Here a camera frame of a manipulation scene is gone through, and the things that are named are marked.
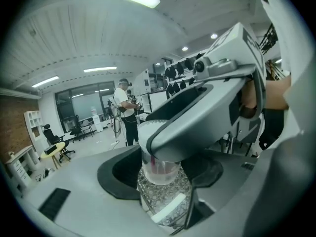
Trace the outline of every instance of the black slot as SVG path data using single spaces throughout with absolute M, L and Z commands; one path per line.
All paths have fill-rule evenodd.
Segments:
M 70 191 L 68 190 L 55 189 L 39 208 L 39 211 L 51 221 L 54 221 L 69 194 Z
M 248 163 L 248 162 L 245 162 L 241 165 L 242 168 L 245 168 L 245 169 L 249 169 L 249 170 L 253 170 L 253 167 L 255 165 L 254 164 L 251 164 L 251 163 Z

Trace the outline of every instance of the man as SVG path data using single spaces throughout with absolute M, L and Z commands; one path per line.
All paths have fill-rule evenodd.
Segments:
M 138 144 L 138 131 L 137 131 L 137 120 L 134 114 L 134 109 L 139 109 L 139 106 L 132 104 L 126 94 L 128 89 L 128 80 L 123 78 L 119 80 L 118 87 L 116 88 L 113 99 L 121 111 L 121 119 L 125 124 L 126 128 L 126 140 L 129 146 L 135 143 Z
M 129 98 L 129 100 L 131 101 L 131 99 L 135 99 L 135 95 L 132 94 L 132 91 L 130 89 L 128 89 L 127 91 L 127 96 Z

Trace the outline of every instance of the ceiling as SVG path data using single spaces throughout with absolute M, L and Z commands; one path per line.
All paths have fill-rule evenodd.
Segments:
M 155 9 L 127 0 L 31 0 L 3 49 L 0 83 L 58 92 L 132 78 L 155 60 L 206 45 L 205 38 L 238 21 L 269 22 L 259 0 L 161 0 Z M 115 71 L 84 69 L 117 66 Z

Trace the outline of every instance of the brick wall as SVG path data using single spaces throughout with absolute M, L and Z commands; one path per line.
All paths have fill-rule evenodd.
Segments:
M 0 159 L 9 160 L 8 151 L 19 152 L 32 144 L 24 113 L 38 111 L 37 100 L 0 96 Z

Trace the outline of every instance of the floor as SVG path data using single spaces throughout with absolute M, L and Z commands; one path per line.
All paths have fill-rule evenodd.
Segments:
M 125 147 L 125 136 L 126 130 L 124 125 L 122 125 L 122 132 L 118 139 L 114 137 L 113 130 L 111 128 L 105 128 L 102 132 L 95 131 L 94 134 L 89 134 L 85 139 L 81 139 L 80 141 L 75 141 L 74 143 L 71 141 L 67 146 L 67 149 L 75 150 L 76 153 L 70 153 L 71 161 L 74 161 L 80 157 L 91 156 L 99 153 L 103 153 L 108 150 L 117 149 L 121 147 Z M 65 159 L 62 160 L 62 167 L 70 164 L 71 162 L 67 162 Z M 51 158 L 42 159 L 40 161 L 40 166 L 37 171 L 31 174 L 32 184 L 23 191 L 25 195 L 29 190 L 33 189 L 40 179 L 42 180 L 43 170 L 45 168 L 53 168 L 55 169 L 54 163 Z

